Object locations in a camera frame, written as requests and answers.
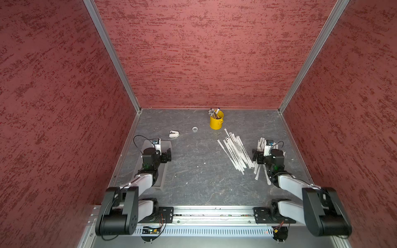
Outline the translucent plastic storage box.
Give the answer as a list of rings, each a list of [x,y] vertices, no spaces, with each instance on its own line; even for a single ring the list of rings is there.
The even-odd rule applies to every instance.
[[[151,142],[148,140],[145,140],[143,145],[141,146],[141,151],[144,151],[144,149],[150,148],[150,147],[152,147]],[[169,149],[172,149],[171,141],[161,141],[162,154],[168,152]],[[132,179],[134,179],[135,175],[138,173],[138,170],[140,170],[142,168],[142,163],[143,163],[143,159],[142,159],[142,155],[140,155],[136,162],[136,166],[133,171]],[[158,179],[156,180],[156,183],[153,186],[154,189],[163,190],[164,184],[165,184],[166,171],[167,171],[167,164],[161,163],[159,165]]]

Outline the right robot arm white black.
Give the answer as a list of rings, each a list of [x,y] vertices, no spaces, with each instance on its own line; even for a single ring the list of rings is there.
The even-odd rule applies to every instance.
[[[274,224],[279,230],[285,224],[304,224],[316,236],[349,237],[353,228],[335,189],[319,187],[295,177],[285,170],[284,152],[253,150],[252,161],[265,167],[270,183],[301,200],[273,199],[269,207],[255,207],[256,223]]]

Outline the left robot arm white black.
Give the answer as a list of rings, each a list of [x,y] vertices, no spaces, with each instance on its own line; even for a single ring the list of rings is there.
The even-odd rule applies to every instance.
[[[141,221],[156,222],[160,227],[172,222],[168,209],[162,210],[155,198],[139,199],[159,179],[159,167],[172,161],[171,148],[166,152],[151,147],[142,154],[142,167],[134,179],[124,186],[106,189],[95,226],[97,236],[133,235]]]

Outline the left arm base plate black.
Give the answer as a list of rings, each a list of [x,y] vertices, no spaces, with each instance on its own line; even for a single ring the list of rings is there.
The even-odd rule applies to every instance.
[[[141,224],[170,224],[174,218],[174,207],[159,207],[158,211],[140,221]]]

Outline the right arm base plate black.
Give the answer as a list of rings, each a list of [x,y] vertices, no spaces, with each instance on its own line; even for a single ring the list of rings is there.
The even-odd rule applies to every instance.
[[[296,221],[293,219],[272,213],[272,209],[269,207],[253,207],[253,215],[256,224],[296,224]]]

